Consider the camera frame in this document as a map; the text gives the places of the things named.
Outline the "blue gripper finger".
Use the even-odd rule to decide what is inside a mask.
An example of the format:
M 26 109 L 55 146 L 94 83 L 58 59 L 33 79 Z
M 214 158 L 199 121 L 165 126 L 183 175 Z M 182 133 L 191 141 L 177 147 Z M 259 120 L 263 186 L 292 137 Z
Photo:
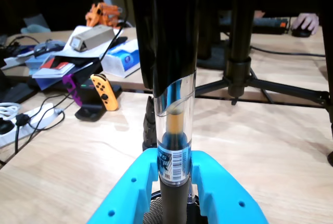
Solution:
M 112 188 L 88 223 L 143 223 L 152 183 L 158 181 L 157 149 L 145 150 Z
M 208 223 L 268 223 L 254 198 L 213 157 L 193 151 L 191 161 L 200 214 Z

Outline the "person's hand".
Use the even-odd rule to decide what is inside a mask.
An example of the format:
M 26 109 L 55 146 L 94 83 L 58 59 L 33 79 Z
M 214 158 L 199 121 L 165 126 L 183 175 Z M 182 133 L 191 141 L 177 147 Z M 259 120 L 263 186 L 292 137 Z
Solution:
M 315 34 L 319 27 L 319 16 L 311 13 L 300 13 L 293 21 L 291 29 L 300 27 L 302 30 L 309 30 L 311 34 Z

